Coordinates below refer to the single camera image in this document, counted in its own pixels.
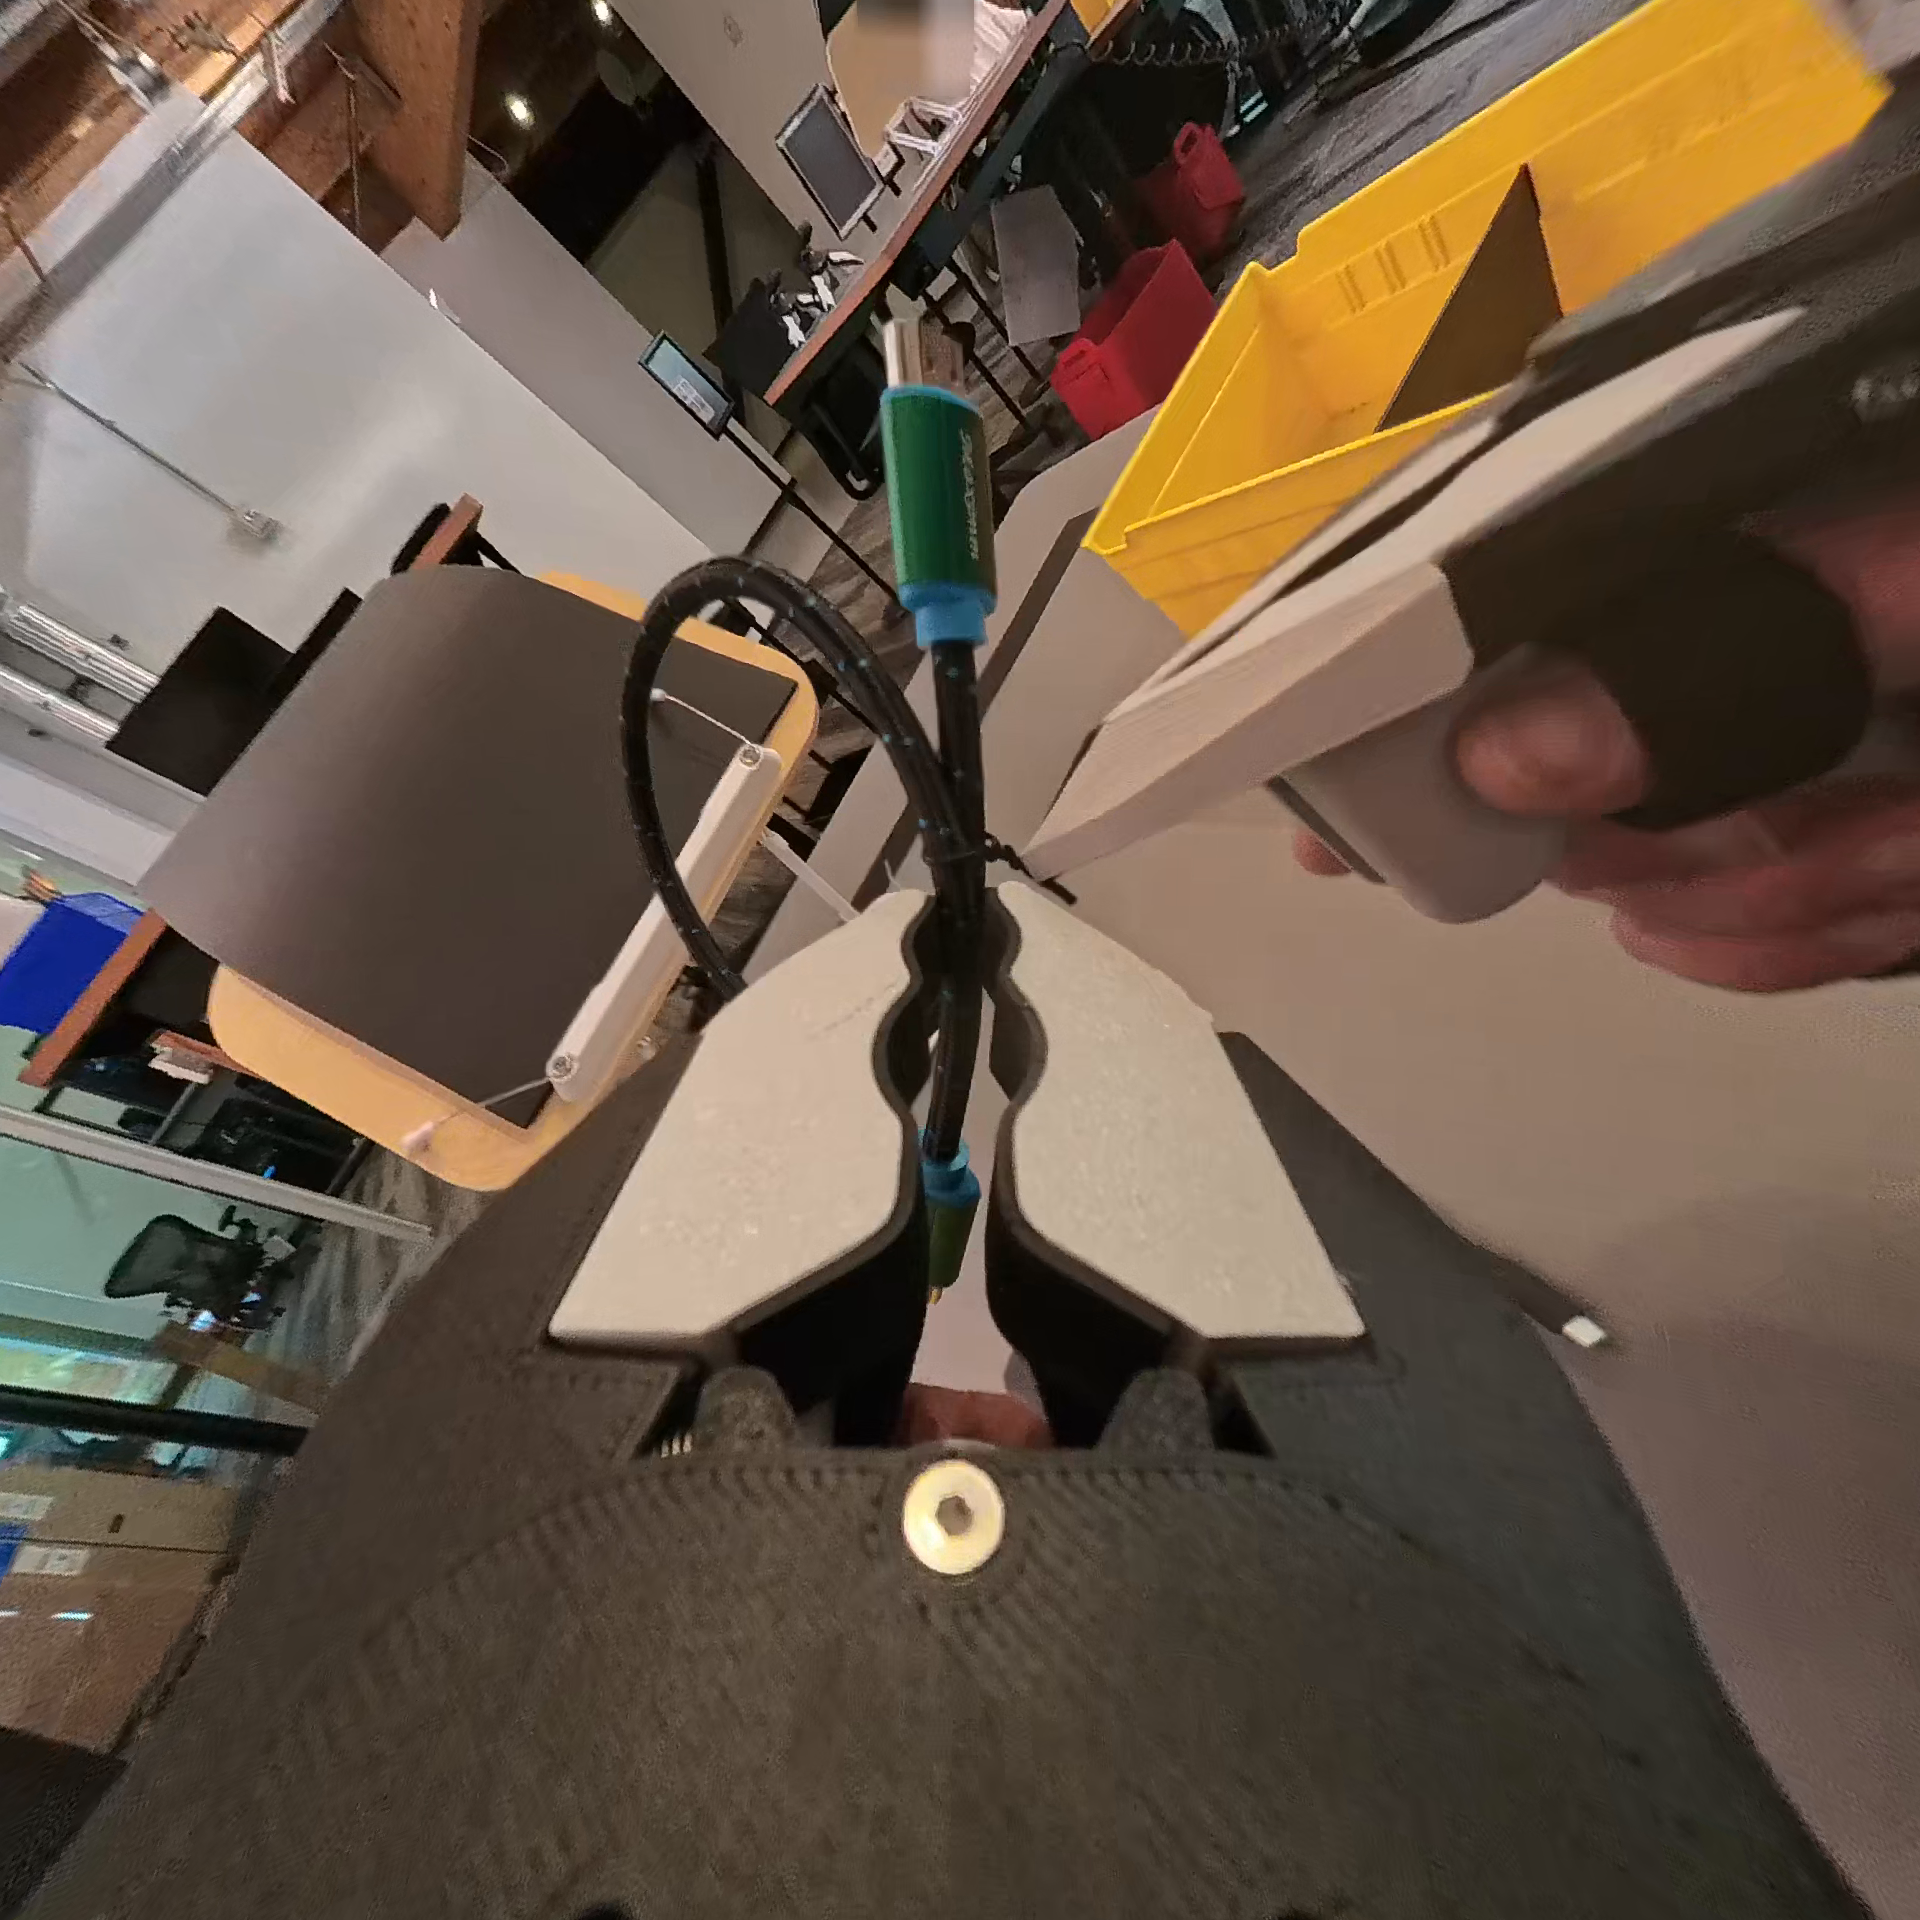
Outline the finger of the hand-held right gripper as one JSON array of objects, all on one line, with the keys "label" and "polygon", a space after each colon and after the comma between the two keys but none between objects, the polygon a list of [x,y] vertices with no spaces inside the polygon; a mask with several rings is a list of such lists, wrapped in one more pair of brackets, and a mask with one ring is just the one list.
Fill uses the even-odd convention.
[{"label": "finger of the hand-held right gripper", "polygon": [[1525,372],[1459,432],[1394,469],[1327,540],[1288,565],[1272,617],[1390,617],[1446,583],[1445,561],[1527,512],[1550,487],[1538,428],[1544,377]]},{"label": "finger of the hand-held right gripper", "polygon": [[[1548,406],[1538,440],[1550,455],[1550,484],[1571,480],[1578,463],[1611,451],[1629,428],[1754,355],[1800,313],[1787,307],[1717,326]],[[1448,573],[1427,605],[1405,603],[1390,617],[1271,614],[1288,565],[1323,544],[1365,496],[1099,723],[1031,838],[1035,876],[1078,873],[1464,687],[1493,654],[1493,619],[1459,612]]]}]

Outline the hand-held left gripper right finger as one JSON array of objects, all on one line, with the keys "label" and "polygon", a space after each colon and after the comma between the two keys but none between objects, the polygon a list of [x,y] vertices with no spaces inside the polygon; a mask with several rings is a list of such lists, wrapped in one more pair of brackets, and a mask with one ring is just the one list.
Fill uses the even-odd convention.
[{"label": "hand-held left gripper right finger", "polygon": [[1213,1016],[1031,883],[994,900],[987,1295],[1035,1376],[1338,1353],[1359,1309]]}]

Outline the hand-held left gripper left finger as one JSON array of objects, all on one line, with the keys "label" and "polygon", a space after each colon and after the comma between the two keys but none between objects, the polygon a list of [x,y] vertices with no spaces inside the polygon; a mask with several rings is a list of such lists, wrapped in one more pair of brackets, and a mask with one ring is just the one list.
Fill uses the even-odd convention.
[{"label": "hand-held left gripper left finger", "polygon": [[557,1343],[698,1353],[908,1222],[930,909],[924,892],[880,896],[706,1025],[559,1295]]}]

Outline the yellow plastic bin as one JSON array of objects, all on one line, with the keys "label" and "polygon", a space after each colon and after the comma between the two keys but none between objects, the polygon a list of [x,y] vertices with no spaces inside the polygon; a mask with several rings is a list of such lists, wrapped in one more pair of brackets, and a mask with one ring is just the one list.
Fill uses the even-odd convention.
[{"label": "yellow plastic bin", "polygon": [[1087,549],[1197,636],[1555,321],[1842,149],[1885,95],[1822,5],[1640,6],[1245,267]]}]

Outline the large red bin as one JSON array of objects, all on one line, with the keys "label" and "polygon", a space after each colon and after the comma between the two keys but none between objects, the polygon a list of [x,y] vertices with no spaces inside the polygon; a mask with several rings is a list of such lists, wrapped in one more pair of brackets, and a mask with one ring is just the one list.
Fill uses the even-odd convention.
[{"label": "large red bin", "polygon": [[1133,252],[1058,352],[1048,387],[1090,439],[1156,408],[1216,316],[1187,247],[1173,237]]}]

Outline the small red bin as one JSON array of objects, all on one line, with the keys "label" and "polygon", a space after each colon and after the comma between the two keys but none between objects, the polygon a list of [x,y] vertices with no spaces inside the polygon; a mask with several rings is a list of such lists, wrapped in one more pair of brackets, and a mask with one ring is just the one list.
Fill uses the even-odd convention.
[{"label": "small red bin", "polygon": [[1167,156],[1135,180],[1135,191],[1151,224],[1180,243],[1197,270],[1213,267],[1232,252],[1245,195],[1212,126],[1181,126]]}]

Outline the grey flat panel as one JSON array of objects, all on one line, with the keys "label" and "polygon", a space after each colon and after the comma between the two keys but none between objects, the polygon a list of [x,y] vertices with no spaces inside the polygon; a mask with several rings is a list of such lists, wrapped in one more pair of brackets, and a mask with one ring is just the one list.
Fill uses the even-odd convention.
[{"label": "grey flat panel", "polygon": [[1042,183],[997,198],[991,239],[1010,345],[1075,335],[1083,319],[1080,247],[1058,191]]}]

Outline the long wooden desk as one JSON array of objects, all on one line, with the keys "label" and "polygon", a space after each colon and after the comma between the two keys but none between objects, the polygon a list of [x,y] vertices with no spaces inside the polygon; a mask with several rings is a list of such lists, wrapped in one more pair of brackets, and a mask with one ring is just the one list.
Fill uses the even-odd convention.
[{"label": "long wooden desk", "polygon": [[967,108],[927,157],[896,225],[782,365],[765,392],[776,412],[800,405],[846,355],[844,341],[856,333],[888,293],[918,297],[950,267],[962,237],[991,203],[1021,144],[1087,69],[1087,59],[1087,28],[1070,1],[1037,5],[1026,16],[1005,59],[967,97]]}]

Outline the black mesh office chair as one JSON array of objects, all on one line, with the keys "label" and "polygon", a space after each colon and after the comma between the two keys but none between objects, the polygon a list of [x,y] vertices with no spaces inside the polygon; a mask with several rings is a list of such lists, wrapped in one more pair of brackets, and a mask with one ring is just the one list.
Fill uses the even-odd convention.
[{"label": "black mesh office chair", "polygon": [[175,1214],[151,1217],[111,1261],[102,1295],[159,1301],[184,1325],[254,1332],[284,1309],[299,1247],[243,1217],[235,1206],[214,1224]]}]

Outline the small tablet sign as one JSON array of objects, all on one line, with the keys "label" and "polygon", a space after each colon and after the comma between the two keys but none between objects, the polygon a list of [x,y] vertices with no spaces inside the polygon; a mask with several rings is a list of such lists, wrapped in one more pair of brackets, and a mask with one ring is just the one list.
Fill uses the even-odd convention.
[{"label": "small tablet sign", "polygon": [[726,381],[706,360],[680,348],[670,333],[650,337],[639,371],[679,405],[679,408],[706,432],[710,440],[724,440],[735,419],[735,397]]}]

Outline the small grey monitor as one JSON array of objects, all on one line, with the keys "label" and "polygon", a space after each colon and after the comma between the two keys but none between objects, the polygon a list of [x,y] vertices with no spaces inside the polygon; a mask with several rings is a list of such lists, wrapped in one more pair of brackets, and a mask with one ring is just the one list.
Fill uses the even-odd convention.
[{"label": "small grey monitor", "polygon": [[866,153],[831,84],[816,84],[783,119],[774,151],[800,180],[834,237],[869,222],[885,180]]}]

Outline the blue bin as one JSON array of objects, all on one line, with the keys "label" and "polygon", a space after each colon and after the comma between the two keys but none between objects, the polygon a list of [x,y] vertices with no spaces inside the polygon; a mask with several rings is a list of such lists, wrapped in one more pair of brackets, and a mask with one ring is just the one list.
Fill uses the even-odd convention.
[{"label": "blue bin", "polygon": [[142,909],[110,894],[61,896],[38,909],[3,963],[3,1025],[52,1032],[118,952]]}]

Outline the small black screen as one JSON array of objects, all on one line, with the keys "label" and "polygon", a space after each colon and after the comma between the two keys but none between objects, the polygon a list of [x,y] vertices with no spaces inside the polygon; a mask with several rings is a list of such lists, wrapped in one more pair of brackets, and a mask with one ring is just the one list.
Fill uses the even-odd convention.
[{"label": "small black screen", "polygon": [[238,612],[214,608],[106,751],[203,799],[269,723],[298,654]]}]

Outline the stack of cardboard boxes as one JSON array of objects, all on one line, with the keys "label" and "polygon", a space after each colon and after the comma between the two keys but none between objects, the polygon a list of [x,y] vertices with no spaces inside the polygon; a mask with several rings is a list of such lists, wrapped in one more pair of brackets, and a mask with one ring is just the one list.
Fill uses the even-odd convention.
[{"label": "stack of cardboard boxes", "polygon": [[3,1726],[122,1743],[226,1573],[232,1469],[3,1469]]}]

